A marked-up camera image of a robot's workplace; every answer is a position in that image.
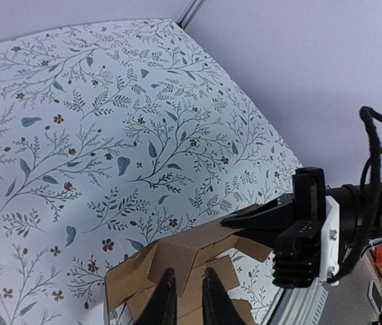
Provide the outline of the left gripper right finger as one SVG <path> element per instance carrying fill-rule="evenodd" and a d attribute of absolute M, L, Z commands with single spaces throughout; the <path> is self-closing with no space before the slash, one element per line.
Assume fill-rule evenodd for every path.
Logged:
<path fill-rule="evenodd" d="M 205 325 L 244 324 L 219 276 L 212 267 L 205 270 L 203 278 L 202 315 Z"/>

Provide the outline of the brown cardboard box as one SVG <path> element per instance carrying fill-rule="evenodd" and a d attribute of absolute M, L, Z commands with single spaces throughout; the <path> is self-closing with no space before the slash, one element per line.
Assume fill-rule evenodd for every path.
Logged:
<path fill-rule="evenodd" d="M 271 250 L 243 238 L 219 219 L 155 240 L 105 275 L 104 322 L 136 320 L 165 268 L 175 271 L 179 324 L 201 324 L 201 280 L 207 267 L 217 272 L 247 324 L 268 309 L 265 285 L 271 277 Z"/>

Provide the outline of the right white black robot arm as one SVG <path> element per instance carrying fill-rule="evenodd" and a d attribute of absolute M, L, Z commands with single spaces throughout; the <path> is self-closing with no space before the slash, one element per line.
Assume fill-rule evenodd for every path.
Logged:
<path fill-rule="evenodd" d="M 292 182 L 293 192 L 224 217 L 221 225 L 281 252 L 331 240 L 340 248 L 364 248 L 382 238 L 382 181 L 326 189 L 324 171 L 304 167 Z"/>

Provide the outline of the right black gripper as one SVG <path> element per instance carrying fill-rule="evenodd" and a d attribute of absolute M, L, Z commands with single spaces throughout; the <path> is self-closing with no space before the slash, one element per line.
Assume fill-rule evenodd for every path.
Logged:
<path fill-rule="evenodd" d="M 266 202 L 253 204 L 224 217 L 220 224 L 235 229 L 237 236 L 255 242 L 275 242 L 283 231 L 299 220 L 324 221 L 325 195 L 311 195 L 302 200 L 294 193 L 285 193 Z"/>

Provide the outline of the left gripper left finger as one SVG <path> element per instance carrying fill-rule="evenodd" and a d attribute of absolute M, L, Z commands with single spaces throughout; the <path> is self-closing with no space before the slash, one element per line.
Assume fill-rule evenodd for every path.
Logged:
<path fill-rule="evenodd" d="M 176 325 L 177 289 L 172 267 L 164 270 L 142 314 L 134 325 Z"/>

